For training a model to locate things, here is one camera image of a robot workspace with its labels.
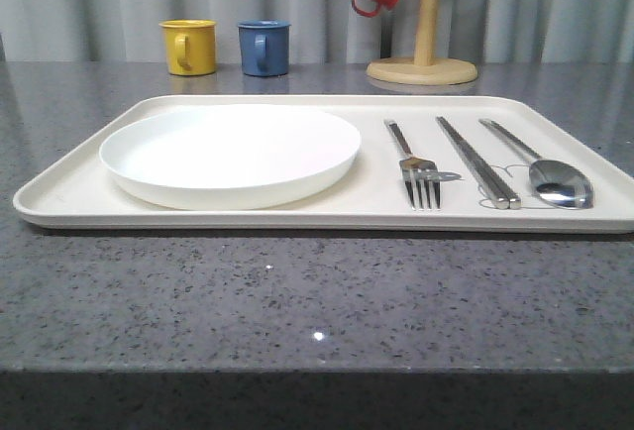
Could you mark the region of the steel fork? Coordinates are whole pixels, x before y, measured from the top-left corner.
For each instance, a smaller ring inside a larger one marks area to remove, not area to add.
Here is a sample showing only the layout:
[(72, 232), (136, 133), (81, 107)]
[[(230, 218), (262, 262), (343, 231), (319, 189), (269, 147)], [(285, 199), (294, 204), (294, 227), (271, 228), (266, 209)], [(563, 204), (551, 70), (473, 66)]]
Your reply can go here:
[(394, 120), (384, 124), (398, 144), (403, 158), (399, 161), (402, 180), (410, 206), (414, 210), (439, 209), (441, 207), (441, 185), (436, 164), (416, 157), (405, 136)]

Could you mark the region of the white round plate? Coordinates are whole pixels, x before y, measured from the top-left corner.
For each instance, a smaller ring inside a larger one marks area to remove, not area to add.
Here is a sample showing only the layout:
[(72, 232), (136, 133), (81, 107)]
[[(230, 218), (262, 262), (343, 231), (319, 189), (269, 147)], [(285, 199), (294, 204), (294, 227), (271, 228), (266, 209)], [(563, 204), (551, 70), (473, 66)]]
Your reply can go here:
[(177, 107), (111, 134), (99, 156), (117, 184), (182, 210), (251, 210), (314, 195), (339, 181), (359, 130), (314, 107)]

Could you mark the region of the steel utensil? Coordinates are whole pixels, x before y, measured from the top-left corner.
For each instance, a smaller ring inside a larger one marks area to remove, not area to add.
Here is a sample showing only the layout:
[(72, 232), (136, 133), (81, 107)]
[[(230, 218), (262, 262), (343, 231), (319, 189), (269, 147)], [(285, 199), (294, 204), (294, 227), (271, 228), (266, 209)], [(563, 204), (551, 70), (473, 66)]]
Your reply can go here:
[(589, 179), (572, 165), (544, 159), (521, 139), (491, 119), (479, 122), (516, 151), (528, 157), (529, 182), (534, 193), (544, 202), (565, 209), (589, 209), (594, 205), (594, 191)]

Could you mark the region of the cream rabbit serving tray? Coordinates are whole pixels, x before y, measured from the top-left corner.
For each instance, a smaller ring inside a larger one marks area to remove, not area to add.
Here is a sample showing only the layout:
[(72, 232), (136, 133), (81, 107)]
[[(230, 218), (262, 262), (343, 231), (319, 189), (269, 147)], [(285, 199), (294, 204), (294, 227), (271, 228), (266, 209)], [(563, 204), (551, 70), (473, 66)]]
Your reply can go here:
[[(98, 157), (118, 129), (154, 115), (232, 104), (232, 95), (171, 95), (137, 103), (15, 194), (17, 212), (47, 228), (102, 229), (378, 229), (628, 233), (633, 228), (633, 180), (529, 106), (490, 96), (255, 95), (255, 104), (313, 105), (354, 124), (361, 152), (351, 171), (327, 190), (268, 210), (178, 211), (132, 197), (109, 177)], [(438, 118), (449, 123), (521, 198), (517, 210), (499, 210), (480, 192)], [(384, 120), (402, 129), (414, 151), (460, 179), (442, 189), (436, 210), (410, 208), (398, 152)], [(594, 204), (585, 210), (552, 207), (536, 198), (521, 158), (484, 126), (491, 119), (541, 155), (574, 165), (590, 180)]]

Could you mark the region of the blue enamel mug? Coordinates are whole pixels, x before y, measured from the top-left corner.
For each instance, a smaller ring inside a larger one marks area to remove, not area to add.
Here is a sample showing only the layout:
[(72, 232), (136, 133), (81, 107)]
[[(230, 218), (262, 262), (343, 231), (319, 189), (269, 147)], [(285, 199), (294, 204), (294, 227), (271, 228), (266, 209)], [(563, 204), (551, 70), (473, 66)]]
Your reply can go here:
[(289, 71), (290, 23), (250, 20), (238, 25), (242, 72), (249, 76), (282, 76)]

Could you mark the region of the wooden mug tree stand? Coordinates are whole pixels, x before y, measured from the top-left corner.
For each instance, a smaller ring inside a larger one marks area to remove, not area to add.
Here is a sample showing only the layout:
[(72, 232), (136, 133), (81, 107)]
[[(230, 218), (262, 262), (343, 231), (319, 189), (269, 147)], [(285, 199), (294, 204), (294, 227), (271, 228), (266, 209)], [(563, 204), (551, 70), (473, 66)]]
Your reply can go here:
[(367, 67), (367, 75), (409, 85), (451, 85), (475, 80), (477, 69), (473, 63), (436, 56), (438, 9), (439, 0), (420, 0), (413, 56), (374, 60)]

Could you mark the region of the yellow enamel mug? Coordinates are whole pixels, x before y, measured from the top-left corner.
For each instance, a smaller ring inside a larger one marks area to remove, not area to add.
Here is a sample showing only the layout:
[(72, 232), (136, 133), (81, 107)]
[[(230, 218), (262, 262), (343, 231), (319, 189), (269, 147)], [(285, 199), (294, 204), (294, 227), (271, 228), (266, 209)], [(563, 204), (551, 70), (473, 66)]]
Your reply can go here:
[(198, 76), (216, 72), (216, 22), (167, 20), (160, 24), (170, 74)]

